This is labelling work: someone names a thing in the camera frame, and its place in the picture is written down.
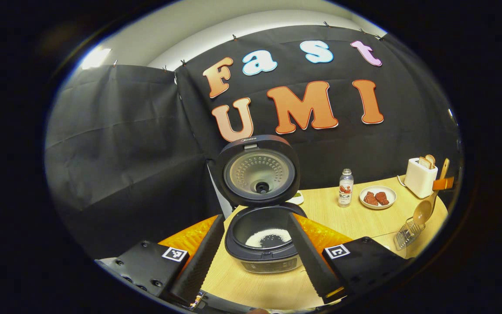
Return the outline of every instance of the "table surface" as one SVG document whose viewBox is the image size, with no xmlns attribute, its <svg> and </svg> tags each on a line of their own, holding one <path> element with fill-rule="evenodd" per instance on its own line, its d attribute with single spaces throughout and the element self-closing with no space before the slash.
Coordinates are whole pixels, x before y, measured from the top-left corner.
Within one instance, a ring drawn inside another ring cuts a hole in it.
<svg viewBox="0 0 502 314">
<path fill-rule="evenodd" d="M 395 203 L 389 208 L 379 210 L 365 207 L 359 199 L 359 193 L 372 185 L 393 189 L 397 194 Z M 301 190 L 305 201 L 299 206 L 309 219 L 352 239 L 379 236 L 374 240 L 380 239 L 382 241 L 378 242 L 388 246 L 392 244 L 393 233 L 404 225 L 407 218 L 412 217 L 414 209 L 422 201 L 407 187 L 400 185 L 396 177 L 355 184 L 351 204 L 345 208 L 338 206 L 338 189 L 332 187 Z M 226 219 L 225 230 L 235 213 L 243 208 L 239 206 Z M 433 215 L 426 222 L 425 230 L 416 241 L 404 249 L 406 251 L 399 252 L 400 255 L 410 258 L 420 254 L 440 230 L 447 215 L 445 205 L 437 198 Z M 231 302 L 271 310 L 300 310 L 323 305 L 303 266 L 279 274 L 246 272 L 243 266 L 226 252 L 224 239 L 221 240 L 201 289 Z"/>
</svg>

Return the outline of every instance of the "small dish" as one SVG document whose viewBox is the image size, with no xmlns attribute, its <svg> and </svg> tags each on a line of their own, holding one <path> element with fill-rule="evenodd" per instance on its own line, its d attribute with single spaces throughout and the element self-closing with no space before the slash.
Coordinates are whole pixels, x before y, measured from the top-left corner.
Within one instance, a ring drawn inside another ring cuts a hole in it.
<svg viewBox="0 0 502 314">
<path fill-rule="evenodd" d="M 387 205 L 381 205 L 381 204 L 371 205 L 371 204 L 366 203 L 363 199 L 365 198 L 365 195 L 367 195 L 367 192 L 369 192 L 369 191 L 372 192 L 373 194 L 377 194 L 380 191 L 385 192 L 389 203 Z M 382 185 L 373 185 L 371 187 L 366 187 L 365 189 L 361 190 L 361 192 L 359 192 L 359 200 L 361 201 L 361 203 L 365 207 L 368 207 L 370 209 L 385 209 L 385 208 L 389 208 L 390 206 L 392 206 L 392 204 L 394 204 L 394 202 L 396 201 L 396 192 L 393 191 L 393 189 L 383 187 Z"/>
<path fill-rule="evenodd" d="M 303 194 L 301 191 L 297 191 L 291 199 L 287 200 L 288 203 L 293 203 L 295 205 L 300 205 L 303 203 Z"/>
</svg>

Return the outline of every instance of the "rice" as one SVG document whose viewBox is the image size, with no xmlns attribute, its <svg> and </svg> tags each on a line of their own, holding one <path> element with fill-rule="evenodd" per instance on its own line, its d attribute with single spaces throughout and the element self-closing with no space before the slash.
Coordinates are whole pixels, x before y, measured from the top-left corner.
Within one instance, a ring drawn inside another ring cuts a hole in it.
<svg viewBox="0 0 502 314">
<path fill-rule="evenodd" d="M 247 239 L 247 241 L 245 241 L 245 245 L 262 248 L 263 246 L 261 242 L 265 240 L 274 240 L 275 237 L 279 237 L 284 243 L 292 239 L 288 231 L 284 229 L 267 229 L 253 234 L 249 237 L 249 239 Z"/>
</svg>

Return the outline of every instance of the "pink letter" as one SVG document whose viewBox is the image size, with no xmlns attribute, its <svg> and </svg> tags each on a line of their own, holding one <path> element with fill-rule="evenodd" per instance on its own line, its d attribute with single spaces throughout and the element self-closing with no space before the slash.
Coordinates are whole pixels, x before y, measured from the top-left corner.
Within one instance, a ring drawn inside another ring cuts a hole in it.
<svg viewBox="0 0 502 314">
<path fill-rule="evenodd" d="M 373 64 L 374 66 L 381 66 L 383 64 L 381 60 L 375 59 L 375 57 L 371 54 L 370 51 L 373 51 L 373 49 L 371 49 L 371 47 L 365 46 L 359 40 L 352 42 L 350 45 L 354 48 L 357 48 L 359 50 L 359 53 L 361 53 L 361 56 L 363 56 L 363 58 L 367 62 Z"/>
</svg>

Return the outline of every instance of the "black fabric backdrop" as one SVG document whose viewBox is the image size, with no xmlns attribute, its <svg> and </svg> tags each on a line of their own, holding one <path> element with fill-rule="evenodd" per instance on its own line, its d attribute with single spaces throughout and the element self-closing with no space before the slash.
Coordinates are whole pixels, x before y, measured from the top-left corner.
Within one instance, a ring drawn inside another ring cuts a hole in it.
<svg viewBox="0 0 502 314">
<path fill-rule="evenodd" d="M 321 40 L 334 59 L 313 64 L 299 44 Z M 350 43 L 370 46 L 383 65 L 372 66 Z M 278 66 L 243 74 L 241 61 L 267 50 Z M 229 89 L 210 99 L 203 71 L 225 57 Z M 174 73 L 143 66 L 102 66 L 78 72 L 62 87 L 48 120 L 45 163 L 58 212 L 93 258 L 117 256 L 135 242 L 163 238 L 221 213 L 207 164 L 228 144 L 211 111 L 228 105 L 234 131 L 242 127 L 232 103 L 249 97 L 254 135 L 276 134 L 269 89 L 287 86 L 303 99 L 305 86 L 329 83 L 339 125 L 297 126 L 282 135 L 298 153 L 301 189 L 337 185 L 343 168 L 356 183 L 406 172 L 407 160 L 432 154 L 438 167 L 460 161 L 458 128 L 448 100 L 423 62 L 392 36 L 327 26 L 291 26 L 249 34 L 212 48 Z M 366 125 L 352 82 L 368 79 L 384 121 Z"/>
<path fill-rule="evenodd" d="M 321 40 L 328 44 L 334 58 L 313 64 L 305 59 L 299 44 Z M 356 48 L 359 40 L 370 46 L 382 66 L 369 64 Z M 267 50 L 277 68 L 247 76 L 242 72 L 243 56 Z M 225 57 L 233 59 L 227 91 L 214 99 L 203 71 Z M 220 135 L 211 111 L 228 105 L 234 131 L 241 130 L 239 111 L 233 101 L 249 97 L 254 135 L 276 134 L 278 117 L 274 101 L 267 97 L 271 88 L 287 86 L 303 99 L 307 83 L 328 82 L 333 115 L 339 120 L 334 129 L 306 130 L 282 135 L 294 147 L 301 163 L 301 189 L 337 185 L 341 171 L 352 169 L 357 183 L 406 173 L 407 160 L 432 154 L 439 163 L 448 157 L 451 168 L 458 165 L 458 129 L 448 114 L 448 100 L 422 62 L 401 44 L 379 40 L 370 34 L 347 28 L 327 26 L 290 26 L 261 31 L 212 48 L 176 69 L 177 84 L 187 117 L 203 151 L 211 159 L 227 141 Z M 361 121 L 363 105 L 357 79 L 376 84 L 375 95 L 384 121 L 366 125 Z"/>
<path fill-rule="evenodd" d="M 64 223 L 93 258 L 221 213 L 173 80 L 159 69 L 103 66 L 58 93 L 47 178 Z"/>
</svg>

